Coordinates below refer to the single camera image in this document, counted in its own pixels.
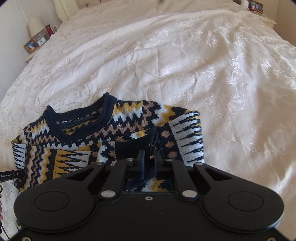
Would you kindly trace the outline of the white jar on nightstand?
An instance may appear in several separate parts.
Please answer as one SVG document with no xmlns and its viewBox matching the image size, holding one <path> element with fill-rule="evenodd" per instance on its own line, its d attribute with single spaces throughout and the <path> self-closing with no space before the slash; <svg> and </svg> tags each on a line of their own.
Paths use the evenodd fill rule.
<svg viewBox="0 0 296 241">
<path fill-rule="evenodd" d="M 241 6 L 244 6 L 244 7 L 248 7 L 248 5 L 249 5 L 249 1 L 248 0 L 241 0 L 240 1 L 240 4 L 241 4 Z"/>
</svg>

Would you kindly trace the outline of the brown photo frame right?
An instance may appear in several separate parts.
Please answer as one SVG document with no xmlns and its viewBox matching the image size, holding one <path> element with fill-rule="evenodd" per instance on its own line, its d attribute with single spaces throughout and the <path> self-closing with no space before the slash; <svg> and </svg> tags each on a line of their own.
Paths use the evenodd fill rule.
<svg viewBox="0 0 296 241">
<path fill-rule="evenodd" d="M 257 1 L 248 1 L 248 9 L 250 11 L 258 12 L 258 13 L 263 13 L 263 4 Z"/>
</svg>

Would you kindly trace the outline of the wooden photo frame left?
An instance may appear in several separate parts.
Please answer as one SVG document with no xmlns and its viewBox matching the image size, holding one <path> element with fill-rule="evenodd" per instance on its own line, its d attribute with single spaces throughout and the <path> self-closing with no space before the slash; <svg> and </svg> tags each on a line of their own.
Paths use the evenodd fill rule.
<svg viewBox="0 0 296 241">
<path fill-rule="evenodd" d="M 33 53 L 39 48 L 37 42 L 33 39 L 30 39 L 26 44 L 23 46 L 29 53 Z"/>
</svg>

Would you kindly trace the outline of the cream left nightstand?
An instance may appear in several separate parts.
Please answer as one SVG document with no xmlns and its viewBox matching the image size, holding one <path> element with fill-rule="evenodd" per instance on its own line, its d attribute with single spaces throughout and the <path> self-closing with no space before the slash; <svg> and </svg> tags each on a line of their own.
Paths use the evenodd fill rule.
<svg viewBox="0 0 296 241">
<path fill-rule="evenodd" d="M 39 52 L 41 51 L 41 49 L 43 49 L 43 47 L 39 47 L 36 51 L 34 51 L 33 53 L 29 54 L 26 58 L 25 58 L 25 62 L 26 63 L 29 63 L 33 58 L 34 56 Z"/>
</svg>

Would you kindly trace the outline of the left white table lamp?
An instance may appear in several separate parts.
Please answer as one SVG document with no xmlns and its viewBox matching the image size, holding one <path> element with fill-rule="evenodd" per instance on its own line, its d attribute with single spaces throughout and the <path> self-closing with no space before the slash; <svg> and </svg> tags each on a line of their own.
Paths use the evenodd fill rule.
<svg viewBox="0 0 296 241">
<path fill-rule="evenodd" d="M 28 21 L 28 27 L 31 37 L 38 35 L 45 28 L 42 22 L 36 17 L 33 17 Z"/>
</svg>

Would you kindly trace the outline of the navy yellow patterned knit sweater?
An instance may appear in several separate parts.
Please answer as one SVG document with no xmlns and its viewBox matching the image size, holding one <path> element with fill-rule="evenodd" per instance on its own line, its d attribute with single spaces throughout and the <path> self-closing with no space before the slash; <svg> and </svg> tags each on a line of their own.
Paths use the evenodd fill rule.
<svg viewBox="0 0 296 241">
<path fill-rule="evenodd" d="M 154 178 L 154 152 L 185 166 L 204 161 L 200 114 L 155 101 L 119 100 L 106 93 L 92 105 L 66 113 L 48 106 L 12 142 L 20 191 L 94 163 L 113 166 L 144 150 L 143 180 L 129 181 L 130 191 L 166 191 L 167 181 Z"/>
</svg>

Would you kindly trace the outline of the white floral duvet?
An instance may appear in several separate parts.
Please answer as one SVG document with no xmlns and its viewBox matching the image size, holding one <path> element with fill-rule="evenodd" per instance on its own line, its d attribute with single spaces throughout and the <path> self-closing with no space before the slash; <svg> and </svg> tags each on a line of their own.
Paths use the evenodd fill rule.
<svg viewBox="0 0 296 241">
<path fill-rule="evenodd" d="M 276 191 L 295 238 L 295 47 L 232 1 L 110 1 L 80 10 L 13 78 L 1 101 L 11 141 L 51 106 L 104 93 L 201 114 L 207 164 Z"/>
</svg>

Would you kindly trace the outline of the cream right nightstand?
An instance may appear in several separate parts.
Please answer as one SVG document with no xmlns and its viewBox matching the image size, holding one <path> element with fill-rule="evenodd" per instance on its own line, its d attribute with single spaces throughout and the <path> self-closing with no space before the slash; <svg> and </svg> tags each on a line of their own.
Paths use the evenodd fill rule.
<svg viewBox="0 0 296 241">
<path fill-rule="evenodd" d="M 257 18 L 259 18 L 267 27 L 270 27 L 271 29 L 274 28 L 276 25 L 275 18 L 276 13 L 278 9 L 278 1 L 277 0 L 256 0 L 257 2 L 260 2 L 263 4 L 263 13 L 258 13 L 254 11 L 250 11 L 247 7 L 247 10 L 249 10 L 251 13 L 255 14 Z"/>
</svg>

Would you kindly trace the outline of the small white alarm clock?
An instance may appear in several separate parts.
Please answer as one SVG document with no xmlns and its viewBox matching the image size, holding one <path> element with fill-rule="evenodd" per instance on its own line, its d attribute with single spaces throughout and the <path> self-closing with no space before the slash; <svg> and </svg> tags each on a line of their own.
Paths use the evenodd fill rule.
<svg viewBox="0 0 296 241">
<path fill-rule="evenodd" d="M 45 36 L 40 37 L 39 39 L 37 39 L 37 44 L 39 46 L 42 46 L 43 44 L 45 44 L 47 42 L 47 39 Z"/>
</svg>

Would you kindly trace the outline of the cream nightstand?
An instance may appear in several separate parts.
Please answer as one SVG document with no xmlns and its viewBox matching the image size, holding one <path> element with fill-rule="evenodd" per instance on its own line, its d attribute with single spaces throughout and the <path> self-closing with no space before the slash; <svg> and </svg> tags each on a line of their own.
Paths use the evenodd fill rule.
<svg viewBox="0 0 296 241">
<path fill-rule="evenodd" d="M 274 28 L 276 25 L 275 18 L 276 13 L 278 9 L 278 1 L 277 0 L 256 0 L 257 2 L 260 2 L 263 4 L 263 13 L 258 13 L 254 11 L 250 11 L 247 7 L 247 10 L 249 10 L 251 13 L 255 14 L 257 18 L 259 18 L 267 27 L 270 27 L 271 29 Z"/>
<path fill-rule="evenodd" d="M 39 52 L 41 51 L 41 49 L 43 49 L 43 47 L 39 47 L 36 51 L 34 51 L 33 53 L 29 54 L 26 58 L 25 58 L 25 62 L 26 63 L 29 63 L 33 58 L 34 56 Z"/>
</svg>

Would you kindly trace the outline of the red bottle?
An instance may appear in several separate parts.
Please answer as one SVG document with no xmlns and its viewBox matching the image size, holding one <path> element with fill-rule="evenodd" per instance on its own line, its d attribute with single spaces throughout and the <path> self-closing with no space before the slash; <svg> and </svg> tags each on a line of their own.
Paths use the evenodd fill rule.
<svg viewBox="0 0 296 241">
<path fill-rule="evenodd" d="M 46 30 L 48 32 L 49 37 L 51 37 L 54 34 L 50 25 L 46 25 Z"/>
</svg>

